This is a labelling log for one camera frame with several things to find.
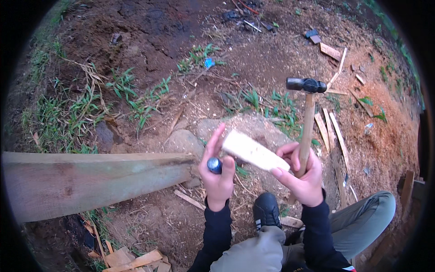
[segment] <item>hand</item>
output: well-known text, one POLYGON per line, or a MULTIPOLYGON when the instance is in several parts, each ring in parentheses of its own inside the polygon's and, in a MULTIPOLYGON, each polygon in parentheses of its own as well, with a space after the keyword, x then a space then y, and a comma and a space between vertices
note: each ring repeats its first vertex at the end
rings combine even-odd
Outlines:
MULTIPOLYGON (((299 151, 299 143, 294 142, 278 148, 276 155, 283 158, 290 165, 291 170, 296 172, 301 168, 299 151)), ((307 172, 301 178, 293 176, 282 168, 273 169, 272 175, 285 187, 289 188, 300 203, 308 207, 315 207, 323 202, 322 164, 311 148, 307 162, 307 172)))
POLYGON ((223 158, 221 175, 213 174, 207 168, 208 159, 219 156, 223 141, 221 135, 224 130, 225 124, 222 123, 205 146, 204 155, 198 165, 199 174, 207 193, 208 207, 214 212, 218 212, 225 207, 225 202, 230 198, 234 189, 233 178, 236 167, 232 157, 226 156, 223 158))

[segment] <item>blue marker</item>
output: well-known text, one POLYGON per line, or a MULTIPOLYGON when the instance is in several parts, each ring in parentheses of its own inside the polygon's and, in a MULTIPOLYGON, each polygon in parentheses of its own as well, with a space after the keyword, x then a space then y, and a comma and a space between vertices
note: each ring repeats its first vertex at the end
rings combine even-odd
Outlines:
POLYGON ((213 174, 222 174, 222 162, 216 157, 208 159, 207 167, 213 174))

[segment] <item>hammer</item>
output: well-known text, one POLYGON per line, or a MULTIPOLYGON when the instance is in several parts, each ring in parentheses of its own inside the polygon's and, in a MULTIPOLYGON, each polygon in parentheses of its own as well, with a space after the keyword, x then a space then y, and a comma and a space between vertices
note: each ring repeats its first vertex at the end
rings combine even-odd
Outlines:
POLYGON ((302 133, 301 149, 299 151, 299 161, 301 168, 294 173, 297 178, 302 177, 307 170, 308 156, 310 155, 311 139, 313 138, 314 124, 314 95, 324 93, 326 84, 313 78, 294 78, 288 77, 286 80, 288 90, 305 91, 305 114, 304 114, 304 131, 302 133))

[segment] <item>fingernail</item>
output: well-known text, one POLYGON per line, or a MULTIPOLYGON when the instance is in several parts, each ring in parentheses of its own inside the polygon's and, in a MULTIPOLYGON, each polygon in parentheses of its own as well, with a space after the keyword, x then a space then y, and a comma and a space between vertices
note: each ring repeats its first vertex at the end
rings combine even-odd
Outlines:
POLYGON ((276 178, 279 178, 282 176, 282 171, 279 170, 278 168, 274 168, 272 169, 272 175, 276 178))

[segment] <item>person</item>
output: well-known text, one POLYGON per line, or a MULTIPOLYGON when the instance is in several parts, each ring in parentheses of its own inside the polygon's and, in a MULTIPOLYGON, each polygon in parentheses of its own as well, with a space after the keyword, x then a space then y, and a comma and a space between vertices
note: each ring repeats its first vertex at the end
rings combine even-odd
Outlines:
MULTIPOLYGON (((271 172, 303 206, 304 227, 293 235, 296 239, 284 245, 286 236, 279 221, 276 198, 266 192, 253 205, 258 236, 230 247, 229 198, 234 188, 234 159, 230 156, 222 159, 221 175, 207 168, 207 160, 219 155, 224 130, 225 124, 221 124, 213 133, 198 166, 207 192, 204 246, 188 271, 355 271, 348 260, 367 248, 388 226, 395 213, 394 196, 380 191, 329 214, 321 187, 321 162, 311 150, 307 172, 301 178, 281 168, 271 172)), ((292 171, 300 168, 299 143, 285 144, 276 154, 289 163, 292 171)))

